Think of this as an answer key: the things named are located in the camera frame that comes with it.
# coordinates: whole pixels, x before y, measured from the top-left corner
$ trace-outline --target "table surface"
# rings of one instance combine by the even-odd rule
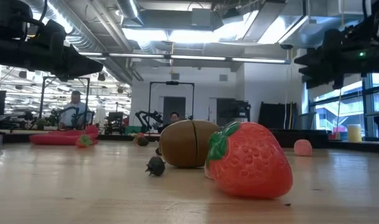
[[[0,223],[379,223],[379,154],[318,149],[296,157],[287,149],[290,193],[244,200],[221,193],[202,169],[167,166],[162,177],[148,176],[156,147],[6,144]]]

